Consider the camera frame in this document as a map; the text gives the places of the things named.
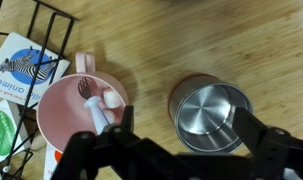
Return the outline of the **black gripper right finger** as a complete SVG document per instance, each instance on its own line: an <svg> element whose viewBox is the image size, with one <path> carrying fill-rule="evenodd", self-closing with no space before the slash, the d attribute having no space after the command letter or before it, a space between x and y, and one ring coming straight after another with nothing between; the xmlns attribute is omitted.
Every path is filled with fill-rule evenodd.
<svg viewBox="0 0 303 180"><path fill-rule="evenodd" d="M236 108L232 129L253 156L286 156L290 134L281 128L267 126L244 108Z"/></svg>

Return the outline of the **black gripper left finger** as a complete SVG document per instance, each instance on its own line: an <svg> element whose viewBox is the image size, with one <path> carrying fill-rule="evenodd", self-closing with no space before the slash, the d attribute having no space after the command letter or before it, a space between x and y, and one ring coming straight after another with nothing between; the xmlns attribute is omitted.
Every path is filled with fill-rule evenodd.
<svg viewBox="0 0 303 180"><path fill-rule="evenodd" d="M121 121L104 127L102 136L129 137L134 130L134 106L127 105L124 108Z"/></svg>

